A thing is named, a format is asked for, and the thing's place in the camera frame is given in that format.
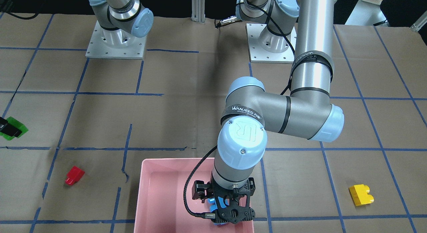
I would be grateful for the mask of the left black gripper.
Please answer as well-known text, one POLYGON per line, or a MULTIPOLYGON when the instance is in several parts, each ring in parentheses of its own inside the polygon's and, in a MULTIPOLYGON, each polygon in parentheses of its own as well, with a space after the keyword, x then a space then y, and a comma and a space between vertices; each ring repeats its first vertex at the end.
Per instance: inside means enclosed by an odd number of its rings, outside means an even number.
POLYGON ((255 191, 255 181, 249 177, 240 188, 225 189, 221 187, 214 179, 207 184, 202 180, 195 180, 192 186, 192 199, 200 199, 202 202, 207 199, 215 198, 217 204, 220 203, 218 197, 229 199, 229 207, 221 208, 212 213, 209 210, 204 213, 192 213, 199 218, 210 219, 213 223, 223 224, 230 222, 237 224, 241 221, 251 221, 255 218, 255 211, 250 207, 250 197, 255 191))

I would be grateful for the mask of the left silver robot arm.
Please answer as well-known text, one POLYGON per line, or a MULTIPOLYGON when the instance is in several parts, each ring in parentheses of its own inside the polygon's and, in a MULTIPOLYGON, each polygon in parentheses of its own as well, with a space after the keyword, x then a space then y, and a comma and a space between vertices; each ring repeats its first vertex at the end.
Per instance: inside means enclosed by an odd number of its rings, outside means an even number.
POLYGON ((255 218, 250 207, 255 182, 250 175, 265 153, 267 131, 322 142, 339 137, 344 125, 343 110, 330 103, 336 2, 296 0, 300 10, 295 57, 287 85, 289 96, 267 93, 255 77, 240 77, 232 82, 220 120, 218 144, 198 162, 183 188, 183 205, 190 215, 232 224, 255 218), (218 152, 210 181, 196 180, 192 199, 214 199, 217 207, 195 213, 187 204, 187 187, 196 170, 215 150, 218 152))

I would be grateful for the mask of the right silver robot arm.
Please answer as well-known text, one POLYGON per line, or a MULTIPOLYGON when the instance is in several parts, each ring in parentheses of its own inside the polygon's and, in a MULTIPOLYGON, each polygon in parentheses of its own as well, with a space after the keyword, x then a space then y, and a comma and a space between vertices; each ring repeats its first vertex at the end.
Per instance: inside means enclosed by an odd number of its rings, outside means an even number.
POLYGON ((153 13, 140 0, 89 0, 89 3, 104 31, 143 38, 153 25, 153 13))

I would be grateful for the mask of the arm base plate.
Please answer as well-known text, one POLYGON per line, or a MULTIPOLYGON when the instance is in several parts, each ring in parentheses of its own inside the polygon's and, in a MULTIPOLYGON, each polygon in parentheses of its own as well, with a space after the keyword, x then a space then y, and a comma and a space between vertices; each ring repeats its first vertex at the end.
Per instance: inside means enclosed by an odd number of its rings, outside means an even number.
POLYGON ((137 38, 119 29, 109 31, 96 22, 85 56, 97 59, 143 59, 147 36, 137 38))
POLYGON ((266 24, 247 23, 247 38, 250 62, 286 63, 294 62, 294 54, 289 43, 271 34, 266 24))

